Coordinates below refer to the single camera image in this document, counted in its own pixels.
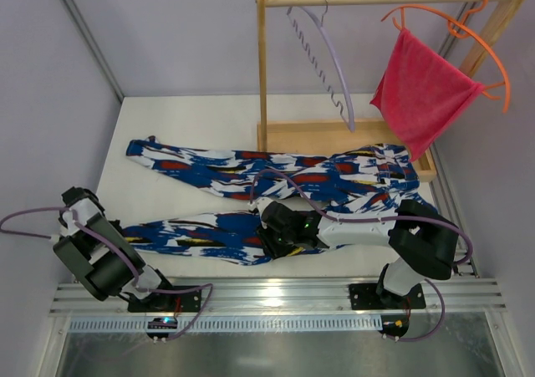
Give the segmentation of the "blue patterned trousers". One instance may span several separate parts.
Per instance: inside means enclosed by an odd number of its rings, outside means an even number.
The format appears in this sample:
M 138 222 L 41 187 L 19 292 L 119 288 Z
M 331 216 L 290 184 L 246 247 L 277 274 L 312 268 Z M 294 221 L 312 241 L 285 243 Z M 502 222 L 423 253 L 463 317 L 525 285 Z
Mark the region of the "blue patterned trousers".
M 420 180 L 402 145 L 376 144 L 331 156 L 247 150 L 201 150 L 132 140 L 127 157 L 164 176 L 220 198 L 247 201 L 305 195 L 329 215 L 391 214 L 404 199 L 425 204 Z M 207 257 L 244 266 L 270 262 L 248 210 L 204 213 L 124 228 L 138 250 Z

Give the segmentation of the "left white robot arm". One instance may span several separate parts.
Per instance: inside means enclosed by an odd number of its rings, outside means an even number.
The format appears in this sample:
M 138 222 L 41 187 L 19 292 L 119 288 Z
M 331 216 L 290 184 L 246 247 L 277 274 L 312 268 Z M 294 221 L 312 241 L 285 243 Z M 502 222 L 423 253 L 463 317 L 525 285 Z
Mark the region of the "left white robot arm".
M 94 298 L 122 298 L 132 311 L 171 304 L 172 298 L 160 292 L 171 283 L 125 240 L 119 223 L 106 218 L 93 192 L 73 186 L 62 200 L 66 209 L 59 215 L 60 238 L 53 251 Z

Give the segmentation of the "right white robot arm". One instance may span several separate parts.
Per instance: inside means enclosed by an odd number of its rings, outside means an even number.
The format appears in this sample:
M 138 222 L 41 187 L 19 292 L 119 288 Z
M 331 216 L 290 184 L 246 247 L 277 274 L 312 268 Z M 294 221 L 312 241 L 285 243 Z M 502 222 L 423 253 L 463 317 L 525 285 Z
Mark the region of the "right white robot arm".
M 418 201 L 403 200 L 392 213 L 369 220 L 357 215 L 343 220 L 318 211 L 295 211 L 270 198 L 255 200 L 257 235 L 271 259 L 338 247 L 390 247 L 398 258 L 386 264 L 372 300 L 381 308 L 402 309 L 410 291 L 424 279 L 451 277 L 460 233 L 454 224 Z

